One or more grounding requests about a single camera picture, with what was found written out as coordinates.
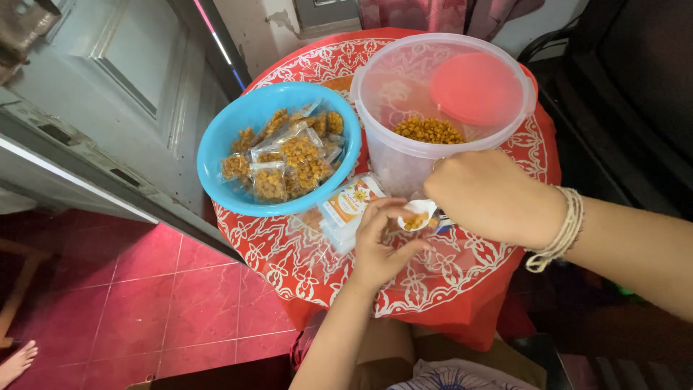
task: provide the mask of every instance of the ring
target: ring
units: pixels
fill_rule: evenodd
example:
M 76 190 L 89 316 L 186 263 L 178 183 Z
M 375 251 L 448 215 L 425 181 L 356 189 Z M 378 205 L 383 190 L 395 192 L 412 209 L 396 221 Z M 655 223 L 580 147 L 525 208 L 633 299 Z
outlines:
M 441 162 L 442 160 L 445 160 L 446 158 L 447 158 L 447 157 L 441 157 L 441 158 L 439 158 L 438 160 L 435 160 L 435 162 L 433 162 L 433 165 L 431 165 L 431 173 L 433 173 L 433 172 L 435 171 L 435 165 L 438 164 L 438 162 Z

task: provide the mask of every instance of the red lid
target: red lid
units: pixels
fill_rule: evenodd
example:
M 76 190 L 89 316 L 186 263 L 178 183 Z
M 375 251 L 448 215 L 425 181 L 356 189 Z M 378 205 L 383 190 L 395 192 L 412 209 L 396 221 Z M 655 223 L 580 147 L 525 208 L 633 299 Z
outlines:
M 497 126 L 513 121 L 523 103 L 515 72 L 488 53 L 465 53 L 443 62 L 430 81 L 431 99 L 466 124 Z

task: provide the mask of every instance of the door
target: door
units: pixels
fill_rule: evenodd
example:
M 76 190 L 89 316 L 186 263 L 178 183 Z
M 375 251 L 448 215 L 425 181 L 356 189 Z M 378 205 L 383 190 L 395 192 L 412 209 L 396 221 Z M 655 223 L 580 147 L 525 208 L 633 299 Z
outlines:
M 229 98 L 200 34 L 166 0 L 56 4 L 61 20 L 6 87 L 55 120 L 39 126 L 46 135 L 218 234 L 195 160 L 202 133 Z

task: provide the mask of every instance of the curtain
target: curtain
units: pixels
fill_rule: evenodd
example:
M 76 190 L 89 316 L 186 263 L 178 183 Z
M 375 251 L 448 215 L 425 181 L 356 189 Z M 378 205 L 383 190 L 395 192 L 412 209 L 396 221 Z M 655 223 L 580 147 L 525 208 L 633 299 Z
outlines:
M 492 40 L 508 20 L 544 0 L 358 0 L 363 28 L 399 27 Z

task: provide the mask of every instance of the snack label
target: snack label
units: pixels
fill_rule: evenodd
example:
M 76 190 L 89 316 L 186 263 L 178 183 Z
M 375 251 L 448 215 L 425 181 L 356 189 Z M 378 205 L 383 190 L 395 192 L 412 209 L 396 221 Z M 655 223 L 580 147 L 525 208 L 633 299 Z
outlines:
M 328 199 L 322 206 L 339 227 L 343 228 L 348 222 L 361 215 L 371 201 L 383 197 L 385 194 L 378 187 L 378 183 L 365 177 Z

